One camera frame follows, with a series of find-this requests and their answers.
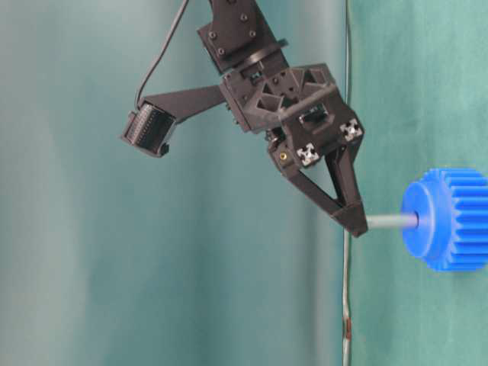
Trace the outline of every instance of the teal curtain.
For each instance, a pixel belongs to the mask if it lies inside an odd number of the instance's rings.
[[[340,0],[260,2],[345,84]],[[223,107],[117,136],[178,0],[0,2],[0,364],[339,364],[342,232]],[[148,93],[216,84],[191,2]],[[324,167],[317,172],[324,185]]]
[[[356,163],[370,214],[396,213],[434,167],[488,172],[488,3],[351,0]],[[438,274],[396,231],[352,243],[353,365],[482,365],[486,269]]]

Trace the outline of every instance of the black cable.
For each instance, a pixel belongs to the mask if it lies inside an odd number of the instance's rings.
[[[166,50],[168,49],[169,43],[171,42],[171,39],[173,38],[173,35],[175,34],[176,28],[178,27],[181,18],[183,18],[183,14],[185,13],[186,7],[188,5],[190,0],[183,0],[178,13],[175,16],[175,20],[173,21],[173,24],[171,28],[169,29],[168,35],[166,36],[166,40],[164,44],[162,45],[161,53],[156,57],[156,59],[152,62],[151,67],[149,68],[149,71],[147,72],[146,76],[143,79],[143,82],[141,83],[140,87],[137,89],[136,93],[136,99],[134,101],[134,106],[137,110],[139,110],[139,101],[141,99],[141,96],[143,94],[143,90],[146,87],[147,82],[149,81],[149,78],[153,74],[154,70],[156,67],[158,67],[159,63],[161,62],[162,57],[164,56]]]

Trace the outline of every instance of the gray wire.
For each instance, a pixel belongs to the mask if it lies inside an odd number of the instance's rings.
[[[183,0],[182,4],[178,10],[178,13],[175,16],[175,20],[173,21],[173,24],[172,24],[171,28],[169,29],[168,35],[166,36],[166,40],[165,40],[164,44],[162,45],[161,52],[152,62],[152,65],[149,68],[149,71],[147,72],[146,76],[144,77],[143,82],[141,83],[140,87],[137,89],[136,99],[134,101],[134,107],[137,110],[139,110],[139,102],[140,102],[141,96],[143,94],[143,90],[146,87],[146,84],[149,81],[149,78],[153,74],[154,70],[156,70],[156,67],[158,67],[159,63],[161,62],[162,57],[165,55],[165,52],[168,49],[169,43],[171,42],[171,39],[175,35],[176,28],[178,28],[180,20],[181,20],[181,18],[183,18],[183,14],[185,13],[185,10],[186,10],[186,7],[187,7],[189,1],[190,0]]]
[[[344,230],[344,266],[342,272],[342,366],[350,365],[351,358],[351,311],[349,309],[349,254],[351,236]]]
[[[349,0],[345,0],[345,41],[346,41],[346,67],[345,67],[345,100],[351,104],[351,24],[349,22]],[[351,249],[351,236],[347,230],[344,230],[344,262],[342,272],[342,366],[351,364],[351,310],[349,308],[349,269],[351,261],[349,259]]]

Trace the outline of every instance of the gear teeth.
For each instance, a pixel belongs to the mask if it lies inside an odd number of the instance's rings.
[[[473,169],[441,169],[439,175],[451,192],[454,235],[438,270],[481,268],[488,262],[488,179]]]
[[[434,223],[403,231],[408,250],[431,269],[474,271],[488,262],[488,178],[480,172],[431,169],[407,188],[402,205]]]

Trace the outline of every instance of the green backdrop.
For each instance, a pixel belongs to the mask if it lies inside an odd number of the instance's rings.
[[[488,2],[351,0],[357,169],[371,214],[433,167],[488,172]],[[400,233],[352,244],[353,365],[483,365],[488,271],[437,274]]]
[[[179,2],[0,2],[1,365],[340,364],[341,230],[263,136],[219,107],[161,160],[117,138]],[[343,1],[260,3],[344,85]],[[191,2],[148,93],[219,82],[209,20]]]

